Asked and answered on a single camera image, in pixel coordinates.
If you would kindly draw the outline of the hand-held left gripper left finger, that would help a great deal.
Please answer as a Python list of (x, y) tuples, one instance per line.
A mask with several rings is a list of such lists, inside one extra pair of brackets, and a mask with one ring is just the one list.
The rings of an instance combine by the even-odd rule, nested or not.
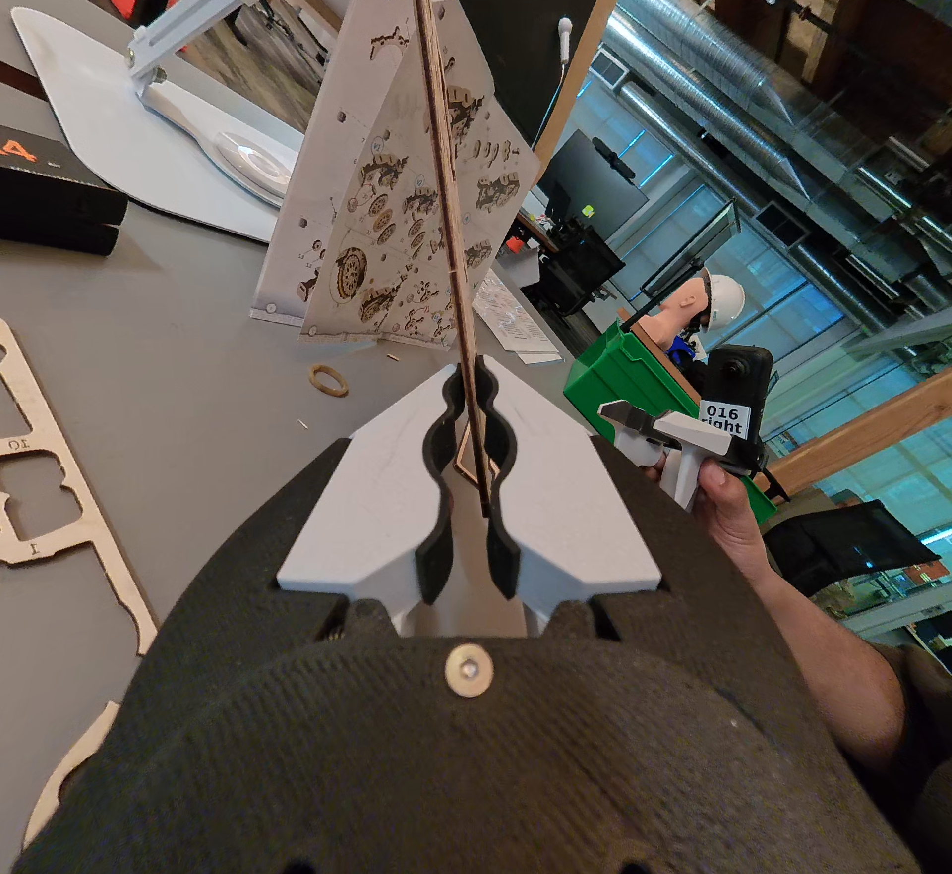
[(446, 366), (355, 431), (277, 573), (285, 591), (372, 599), (400, 635), (453, 566), (444, 472), (457, 450), (458, 368)]

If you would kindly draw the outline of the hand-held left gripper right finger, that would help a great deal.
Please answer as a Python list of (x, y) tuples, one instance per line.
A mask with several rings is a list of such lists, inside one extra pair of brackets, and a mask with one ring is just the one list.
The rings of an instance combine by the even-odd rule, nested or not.
[(476, 360), (489, 501), (490, 576), (530, 635), (557, 606), (655, 591), (660, 570), (585, 427), (491, 357)]

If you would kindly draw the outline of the wooden puzzle sheet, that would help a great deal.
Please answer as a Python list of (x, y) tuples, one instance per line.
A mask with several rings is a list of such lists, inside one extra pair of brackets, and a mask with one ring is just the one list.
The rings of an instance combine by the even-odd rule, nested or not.
[(446, 83), (431, 0), (413, 0), (420, 37), (422, 81), (430, 121), (435, 176), (446, 235), (446, 255), (457, 328), (463, 387), (470, 424), (470, 443), (482, 515), (490, 515), (490, 472), (484, 448), (484, 422), (478, 405), (477, 340), (469, 300), (470, 282), (463, 245), (462, 214), (448, 123)]
[[(471, 433), (470, 425), (466, 424), (462, 432), (462, 436), (459, 439), (457, 450), (455, 452), (455, 456), (453, 458), (452, 463), (453, 463), (453, 468), (458, 473), (458, 475), (464, 478), (470, 484), (470, 486), (479, 490), (480, 485), (479, 485), (478, 477), (473, 471), (471, 471), (467, 467), (466, 460), (465, 460), (466, 455), (468, 453), (468, 448), (470, 447), (470, 433)], [(490, 485), (491, 485), (492, 482), (498, 478), (500, 474), (500, 468), (491, 458), (487, 459), (487, 466), (488, 466), (488, 470), (490, 474)]]

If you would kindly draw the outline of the grey desk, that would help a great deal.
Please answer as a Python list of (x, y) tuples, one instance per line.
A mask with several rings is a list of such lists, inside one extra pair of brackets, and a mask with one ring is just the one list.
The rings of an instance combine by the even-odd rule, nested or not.
[[(274, 492), (455, 357), (321, 348), (252, 319), (265, 252), (136, 204), (107, 258), (2, 242), (2, 318), (159, 622)], [(141, 659), (88, 547), (2, 566), (1, 597), (6, 872), (55, 766)]]

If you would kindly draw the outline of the person's right hand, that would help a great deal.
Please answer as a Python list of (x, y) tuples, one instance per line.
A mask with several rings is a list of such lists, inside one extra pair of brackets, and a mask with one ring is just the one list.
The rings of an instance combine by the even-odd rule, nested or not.
[(773, 569), (744, 484), (717, 462), (701, 464), (692, 514), (755, 589)]

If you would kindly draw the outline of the green plastic bin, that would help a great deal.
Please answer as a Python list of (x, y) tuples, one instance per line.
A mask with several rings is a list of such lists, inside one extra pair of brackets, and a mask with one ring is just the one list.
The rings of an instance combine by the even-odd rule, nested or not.
[[(704, 369), (705, 384), (707, 362)], [(616, 323), (573, 364), (565, 396), (589, 424), (608, 440), (614, 441), (614, 428), (599, 417), (599, 405), (606, 402), (629, 402), (656, 418), (669, 411), (698, 416), (701, 392), (687, 384), (655, 346), (642, 333), (625, 332)], [(768, 478), (768, 491), (754, 485), (754, 477), (741, 478), (758, 524), (777, 511), (771, 496), (782, 495), (782, 489)]]

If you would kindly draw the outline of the white hard hat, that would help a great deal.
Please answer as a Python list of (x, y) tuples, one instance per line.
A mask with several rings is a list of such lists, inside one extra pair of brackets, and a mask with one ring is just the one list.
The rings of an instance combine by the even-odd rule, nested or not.
[(710, 273), (702, 269), (708, 305), (700, 314), (700, 328), (705, 333), (719, 331), (733, 323), (743, 312), (745, 293), (743, 286), (730, 276)]

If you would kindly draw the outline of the mannequin head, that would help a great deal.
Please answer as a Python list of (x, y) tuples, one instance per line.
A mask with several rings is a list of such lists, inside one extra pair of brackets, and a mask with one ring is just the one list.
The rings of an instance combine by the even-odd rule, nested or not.
[(707, 281), (702, 276), (692, 277), (679, 285), (660, 304), (656, 316), (656, 344), (659, 348), (668, 352), (685, 328), (708, 314), (709, 301)]

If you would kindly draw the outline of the clear bag with paper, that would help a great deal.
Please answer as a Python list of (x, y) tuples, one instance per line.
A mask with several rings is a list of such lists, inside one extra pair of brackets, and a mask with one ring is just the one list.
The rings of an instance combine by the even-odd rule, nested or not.
[(507, 285), (489, 270), (473, 298), (473, 309), (505, 351), (527, 365), (563, 361), (558, 348), (527, 313)]

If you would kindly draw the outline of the laser-cut plywood parts sheets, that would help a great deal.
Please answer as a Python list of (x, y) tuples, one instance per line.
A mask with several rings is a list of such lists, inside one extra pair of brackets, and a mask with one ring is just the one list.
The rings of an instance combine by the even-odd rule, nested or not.
[[(469, 297), (539, 159), (494, 95), (459, 0), (431, 0)], [(445, 228), (413, 0), (351, 0), (269, 242), (251, 315), (315, 342), (449, 349)]]

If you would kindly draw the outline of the black box orange print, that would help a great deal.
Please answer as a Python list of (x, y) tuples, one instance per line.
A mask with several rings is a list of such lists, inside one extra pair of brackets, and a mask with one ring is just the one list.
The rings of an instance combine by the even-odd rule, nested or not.
[(128, 197), (66, 145), (1, 128), (1, 239), (108, 257)]

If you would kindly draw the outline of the dark wall screen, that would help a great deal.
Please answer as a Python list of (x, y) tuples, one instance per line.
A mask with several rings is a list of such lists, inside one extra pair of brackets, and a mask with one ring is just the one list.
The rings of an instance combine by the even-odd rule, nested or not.
[(553, 155), (538, 187), (556, 225), (578, 221), (604, 241), (649, 204), (635, 174), (600, 139), (575, 130)]

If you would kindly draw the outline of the emptied wooden puzzle frame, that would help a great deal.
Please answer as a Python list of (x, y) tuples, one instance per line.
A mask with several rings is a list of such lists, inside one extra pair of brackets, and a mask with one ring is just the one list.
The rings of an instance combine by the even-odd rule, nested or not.
[(52, 455), (62, 472), (61, 487), (70, 491), (80, 509), (79, 517), (46, 534), (20, 538), (6, 509), (9, 495), (1, 495), (1, 560), (9, 566), (49, 560), (78, 547), (92, 547), (117, 602), (133, 619), (138, 639), (137, 654), (144, 656), (154, 641), (158, 626), (139, 588), (130, 564), (113, 537), (106, 517), (89, 487), (72, 450), (59, 427), (46, 396), (37, 382), (16, 336), (1, 322), (2, 384), (10, 393), (28, 430), (1, 439), (2, 461), (35, 454)]

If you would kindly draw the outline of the silver air duct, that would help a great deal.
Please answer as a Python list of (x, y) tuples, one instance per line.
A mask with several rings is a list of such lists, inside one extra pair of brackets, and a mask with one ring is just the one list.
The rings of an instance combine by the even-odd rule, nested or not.
[(604, 45), (842, 245), (909, 235), (950, 277), (950, 226), (878, 144), (691, 0), (618, 0)]

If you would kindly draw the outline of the curved wooden frame piece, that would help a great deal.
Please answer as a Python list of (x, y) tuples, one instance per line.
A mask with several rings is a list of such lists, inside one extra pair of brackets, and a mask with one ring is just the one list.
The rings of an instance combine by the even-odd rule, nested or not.
[(105, 737), (107, 737), (113, 726), (119, 710), (120, 704), (118, 702), (108, 701), (102, 712), (57, 763), (54, 771), (44, 784), (30, 814), (30, 819), (28, 820), (22, 840), (22, 851), (26, 850), (59, 808), (61, 789), (66, 779), (75, 773), (86, 761), (89, 761), (98, 749), (101, 748)]

